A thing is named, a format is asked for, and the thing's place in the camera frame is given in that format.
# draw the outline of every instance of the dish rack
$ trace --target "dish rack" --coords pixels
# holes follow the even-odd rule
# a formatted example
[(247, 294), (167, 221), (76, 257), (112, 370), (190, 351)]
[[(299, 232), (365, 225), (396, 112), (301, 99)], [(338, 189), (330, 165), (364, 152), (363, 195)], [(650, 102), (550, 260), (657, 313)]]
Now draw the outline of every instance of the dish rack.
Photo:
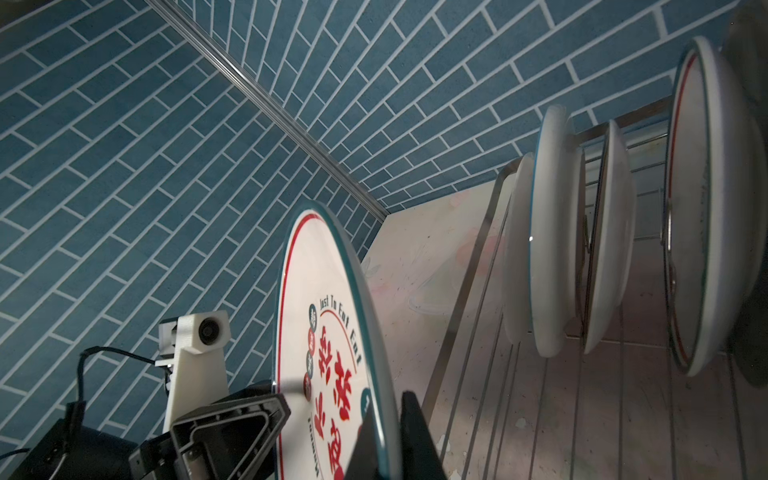
[[(630, 127), (666, 112), (671, 100), (661, 99), (615, 121), (619, 127)], [(606, 129), (607, 123), (600, 124), (576, 140), (593, 141)], [(647, 137), (628, 148), (666, 136)], [(637, 335), (628, 334), (642, 331), (644, 325), (656, 329), (666, 324), (663, 310), (654, 314), (663, 318), (649, 322), (647, 312), (637, 305), (625, 318), (622, 304), (612, 322), (617, 327), (611, 330), (614, 338), (608, 333), (589, 355), (583, 354), (585, 333), (576, 320), (566, 329), (566, 347), (553, 358), (538, 356), (530, 333), (523, 342), (510, 345), (502, 332), (500, 311), (482, 315), (499, 234), (474, 319), (462, 325), (480, 257), (498, 216), (503, 183), (520, 161), (516, 158), (504, 166), (495, 180), (422, 404), (433, 436), (441, 435), (437, 451), (447, 476), (451, 480), (768, 478), (768, 389), (751, 387), (728, 352), (720, 352), (698, 376), (687, 377), (674, 365), (666, 330), (656, 332), (656, 342), (638, 341)], [(634, 240), (635, 250), (638, 242), (644, 242), (646, 250), (657, 251), (661, 298), (657, 295), (653, 301), (663, 307), (660, 235)], [(636, 273), (631, 270), (630, 276)], [(642, 306), (643, 300), (637, 303)], [(478, 327), (490, 332), (486, 339), (493, 341), (476, 342)], [(462, 343), (467, 333), (468, 343), (465, 349), (454, 349), (460, 329)], [(445, 373), (452, 358), (452, 366), (462, 359), (461, 369), (458, 378), (451, 375), (448, 380)], [(481, 378), (482, 388), (476, 389)], [(468, 391), (468, 384), (475, 387)]]

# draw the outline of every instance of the blue tile wall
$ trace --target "blue tile wall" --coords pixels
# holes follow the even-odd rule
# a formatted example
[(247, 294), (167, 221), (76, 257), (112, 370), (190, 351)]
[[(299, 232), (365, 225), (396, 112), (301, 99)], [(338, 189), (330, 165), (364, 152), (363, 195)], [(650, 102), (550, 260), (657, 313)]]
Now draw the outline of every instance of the blue tile wall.
[(553, 101), (580, 131), (669, 95), (682, 47), (720, 42), (735, 5), (200, 1), (196, 22), (220, 44), (228, 23), (222, 48), (390, 212), (492, 179)]
[[(291, 32), (300, 2), (288, 4), (278, 15)], [(220, 22), (219, 4), (208, 9), (220, 40), (239, 35)], [(291, 39), (270, 43), (278, 72)], [(159, 319), (227, 310), (232, 388), (269, 378), (280, 247), (297, 203), (316, 198), (348, 218), (361, 259), (379, 231), (357, 202), (342, 210), (349, 192), (143, 1), (54, 1), (0, 30), (0, 71), (9, 448), (34, 445), (63, 416), (80, 351), (153, 356)], [(310, 87), (319, 78), (302, 75)], [(154, 368), (97, 356), (85, 385), (86, 425), (137, 442), (157, 431), (165, 394)], [(18, 461), (3, 462), (0, 476)]]

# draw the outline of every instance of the red chinese character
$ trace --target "red chinese character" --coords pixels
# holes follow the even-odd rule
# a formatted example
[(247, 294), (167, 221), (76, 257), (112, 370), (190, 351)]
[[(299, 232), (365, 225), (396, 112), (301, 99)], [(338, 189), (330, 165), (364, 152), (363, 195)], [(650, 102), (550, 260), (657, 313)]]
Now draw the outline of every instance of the red chinese character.
[(339, 377), (336, 379), (336, 388), (333, 389), (333, 402), (339, 407), (339, 416), (342, 420), (349, 420), (349, 399), (347, 393), (352, 393), (352, 386), (349, 384), (349, 377), (352, 373), (341, 365), (341, 355), (336, 351), (336, 362), (333, 369)]
[(319, 398), (319, 402), (317, 401), (317, 398), (315, 398), (315, 410), (317, 410), (317, 413), (315, 414), (315, 430), (317, 431), (317, 435), (320, 435), (320, 438), (325, 440), (325, 437), (323, 436), (323, 427), (326, 426), (326, 413), (323, 411), (322, 392), (320, 392)]
[(333, 354), (331, 353), (331, 341), (326, 339), (326, 327), (323, 327), (323, 335), (320, 337), (320, 348), (317, 352), (317, 363), (320, 367), (320, 378), (326, 377), (326, 385), (331, 378), (330, 363), (333, 360)]
[(344, 470), (341, 468), (341, 432), (336, 428), (336, 423), (331, 419), (331, 443), (328, 444), (328, 456), (330, 457), (331, 472), (334, 480), (344, 480)]

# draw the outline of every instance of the plate with red chinese characters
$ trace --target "plate with red chinese characters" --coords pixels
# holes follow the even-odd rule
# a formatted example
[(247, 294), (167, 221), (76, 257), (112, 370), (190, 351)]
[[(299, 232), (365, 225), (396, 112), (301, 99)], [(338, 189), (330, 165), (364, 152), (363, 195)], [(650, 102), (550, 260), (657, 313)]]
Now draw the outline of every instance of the plate with red chinese characters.
[(277, 478), (344, 478), (373, 409), (379, 474), (400, 479), (397, 405), (379, 322), (355, 250), (322, 205), (298, 209), (278, 281), (274, 389), (291, 414), (277, 440)]

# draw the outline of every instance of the white plate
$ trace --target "white plate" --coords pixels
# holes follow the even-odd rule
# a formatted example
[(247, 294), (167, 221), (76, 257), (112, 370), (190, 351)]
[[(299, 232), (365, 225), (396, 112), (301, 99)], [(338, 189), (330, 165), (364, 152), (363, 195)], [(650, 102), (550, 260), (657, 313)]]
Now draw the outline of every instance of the white plate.
[(584, 353), (589, 353), (603, 338), (627, 288), (636, 206), (637, 191), (627, 145), (618, 125), (611, 120), (595, 200)]
[(528, 285), (528, 234), (531, 229), (533, 154), (526, 154), (515, 174), (515, 185), (507, 205), (507, 239), (504, 258), (504, 331), (514, 345), (531, 325), (531, 289)]
[(368, 408), (379, 473), (401, 478), (392, 377), (355, 251), (316, 202), (290, 225), (273, 344), (275, 390), (291, 410), (277, 441), (277, 478), (343, 478)]
[(675, 79), (665, 173), (664, 264), (675, 359), (696, 375), (726, 339), (763, 254), (766, 174), (730, 66), (696, 37)]
[(565, 108), (547, 109), (536, 148), (528, 241), (533, 332), (536, 349), (545, 357), (560, 351), (565, 324), (576, 314), (578, 205), (584, 183), (581, 149), (572, 135)]

